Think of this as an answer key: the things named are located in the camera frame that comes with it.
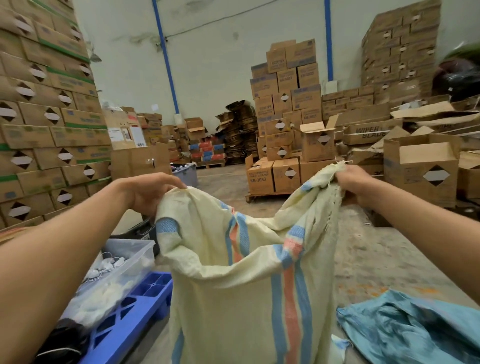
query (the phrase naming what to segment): hand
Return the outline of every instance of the hand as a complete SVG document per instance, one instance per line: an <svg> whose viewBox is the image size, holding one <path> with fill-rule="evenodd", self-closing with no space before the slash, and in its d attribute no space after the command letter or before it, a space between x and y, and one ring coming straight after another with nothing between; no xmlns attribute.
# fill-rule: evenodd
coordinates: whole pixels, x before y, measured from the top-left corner
<svg viewBox="0 0 480 364"><path fill-rule="evenodd" d="M345 167L343 171L336 173L338 184L342 190L347 191L343 204L371 207L371 199L376 187L384 182L373 178L359 166L347 164Z"/></svg>
<svg viewBox="0 0 480 364"><path fill-rule="evenodd" d="M166 173L151 173L114 181L126 193L128 208L146 216L154 216L163 195L171 189L187 186L180 178Z"/></svg>

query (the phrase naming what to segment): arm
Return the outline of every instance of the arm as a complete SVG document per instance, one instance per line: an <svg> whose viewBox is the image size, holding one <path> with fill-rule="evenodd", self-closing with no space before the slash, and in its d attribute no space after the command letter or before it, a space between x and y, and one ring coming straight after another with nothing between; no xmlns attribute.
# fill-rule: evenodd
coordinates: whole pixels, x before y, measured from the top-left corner
<svg viewBox="0 0 480 364"><path fill-rule="evenodd" d="M358 166L337 173L361 206L381 214L458 287L480 304L480 223L370 177Z"/></svg>
<svg viewBox="0 0 480 364"><path fill-rule="evenodd" d="M186 188L164 173L117 180L71 210L0 246L3 363L29 363L125 211L154 215L165 192Z"/></svg>

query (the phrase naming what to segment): blue plastic pallet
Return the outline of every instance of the blue plastic pallet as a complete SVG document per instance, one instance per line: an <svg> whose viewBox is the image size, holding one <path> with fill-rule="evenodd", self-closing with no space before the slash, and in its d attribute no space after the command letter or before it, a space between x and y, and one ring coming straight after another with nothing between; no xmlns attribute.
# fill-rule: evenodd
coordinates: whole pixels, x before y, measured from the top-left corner
<svg viewBox="0 0 480 364"><path fill-rule="evenodd" d="M151 272L90 335L80 364L118 364L136 343L147 322L170 312L170 273Z"/></svg>

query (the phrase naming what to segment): blue pole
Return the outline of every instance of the blue pole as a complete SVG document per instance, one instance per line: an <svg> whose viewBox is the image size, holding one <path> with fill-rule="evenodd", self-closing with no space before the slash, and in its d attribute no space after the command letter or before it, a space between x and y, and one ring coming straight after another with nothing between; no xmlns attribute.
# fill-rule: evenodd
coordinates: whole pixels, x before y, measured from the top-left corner
<svg viewBox="0 0 480 364"><path fill-rule="evenodd" d="M332 55L332 19L330 16L330 0L325 3L325 35L327 41L327 68L328 80L333 81L333 55Z"/></svg>
<svg viewBox="0 0 480 364"><path fill-rule="evenodd" d="M170 62L168 61L167 46L163 38L162 24L160 23L160 15L158 14L158 7L156 0L152 0L153 10L155 11L156 25L158 28L158 35L160 36L160 44L162 45L163 58L165 59L165 66L167 67L168 81L170 82L170 90L172 91L173 105L175 106L175 113L179 114L179 106L177 103L177 95L175 94L175 86L173 85L172 70L170 69Z"/></svg>

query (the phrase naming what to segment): cream woven sack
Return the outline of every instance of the cream woven sack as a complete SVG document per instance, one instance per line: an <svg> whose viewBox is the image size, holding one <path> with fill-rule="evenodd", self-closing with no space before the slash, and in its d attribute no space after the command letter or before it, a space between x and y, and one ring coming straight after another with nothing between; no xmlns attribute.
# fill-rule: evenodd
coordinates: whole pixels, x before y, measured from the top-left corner
<svg viewBox="0 0 480 364"><path fill-rule="evenodd" d="M345 163L325 167L273 218L200 190L175 189L156 231L173 277L172 363L308 364L328 359L334 253Z"/></svg>

